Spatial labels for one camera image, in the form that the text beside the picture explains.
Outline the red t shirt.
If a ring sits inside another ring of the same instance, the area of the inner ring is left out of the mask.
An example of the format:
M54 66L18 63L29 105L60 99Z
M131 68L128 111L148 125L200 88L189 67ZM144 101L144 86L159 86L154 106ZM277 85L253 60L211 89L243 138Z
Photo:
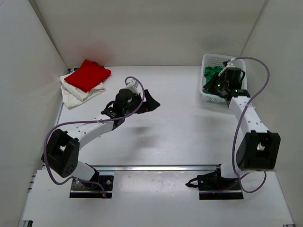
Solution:
M75 72L64 80L83 92L90 92L91 89L103 83L111 73L111 70L104 66L98 65L94 61L85 60Z

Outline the white t shirt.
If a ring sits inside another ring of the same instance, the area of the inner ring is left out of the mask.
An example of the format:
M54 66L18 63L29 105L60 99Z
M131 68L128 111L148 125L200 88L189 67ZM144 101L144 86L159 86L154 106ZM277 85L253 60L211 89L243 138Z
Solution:
M95 96L102 94L106 90L103 83L100 83L89 92L84 92L64 80L69 75L71 75L71 73L60 77L62 101L68 109L82 105Z

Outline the green t shirt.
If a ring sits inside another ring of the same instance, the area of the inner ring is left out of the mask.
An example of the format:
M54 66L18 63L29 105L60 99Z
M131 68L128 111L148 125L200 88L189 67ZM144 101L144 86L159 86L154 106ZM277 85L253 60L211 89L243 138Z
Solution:
M220 66L208 66L208 67L205 67L205 70L204 70L204 77L206 79L206 83L208 83L211 78L214 76L215 73L220 73L222 71L222 67Z

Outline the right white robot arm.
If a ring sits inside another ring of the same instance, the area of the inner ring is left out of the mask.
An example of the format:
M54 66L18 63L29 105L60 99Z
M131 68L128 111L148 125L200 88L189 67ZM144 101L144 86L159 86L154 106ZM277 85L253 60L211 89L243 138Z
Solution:
M204 89L226 101L238 120L236 131L243 139L237 147L233 142L232 161L220 165L220 173L213 176L213 185L225 188L230 179L255 171L273 170L281 142L280 135L271 132L259 118L247 90L242 89L245 72L236 67L225 67L204 85Z

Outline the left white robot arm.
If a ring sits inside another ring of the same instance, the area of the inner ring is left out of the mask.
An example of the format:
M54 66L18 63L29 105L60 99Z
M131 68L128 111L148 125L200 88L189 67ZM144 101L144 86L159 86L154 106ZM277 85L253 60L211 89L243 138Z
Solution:
M144 96L141 96L123 88L94 120L75 122L74 131L56 129L48 134L41 160L48 173L55 171L62 178L78 179L88 189L95 189L99 184L99 173L92 166L78 160L79 151L102 134L118 128L130 115L151 112L158 107L160 103L147 89L144 90Z

